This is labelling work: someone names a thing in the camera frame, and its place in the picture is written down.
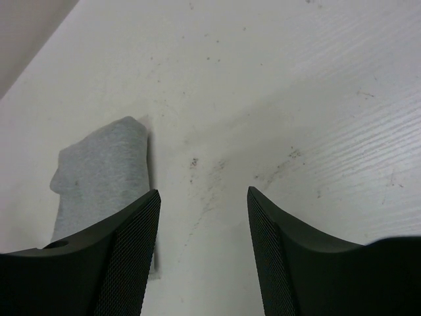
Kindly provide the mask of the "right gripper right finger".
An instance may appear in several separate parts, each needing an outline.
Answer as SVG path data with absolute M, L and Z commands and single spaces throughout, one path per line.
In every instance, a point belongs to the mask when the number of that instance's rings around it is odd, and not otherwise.
M 247 192 L 266 315 L 419 315 L 420 238 L 367 245 L 326 234 Z

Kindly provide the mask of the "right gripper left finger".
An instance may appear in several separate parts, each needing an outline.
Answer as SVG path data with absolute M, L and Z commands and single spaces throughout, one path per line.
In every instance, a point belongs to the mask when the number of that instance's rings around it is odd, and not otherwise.
M 140 315 L 160 208 L 151 190 L 42 249 L 1 254 L 1 314 Z

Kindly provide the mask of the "grey tank top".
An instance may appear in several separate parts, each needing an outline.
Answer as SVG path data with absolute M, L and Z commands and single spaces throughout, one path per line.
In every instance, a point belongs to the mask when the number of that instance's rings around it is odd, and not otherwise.
M 59 152 L 50 189 L 59 195 L 52 241 L 121 211 L 150 189 L 148 129 L 124 117 Z

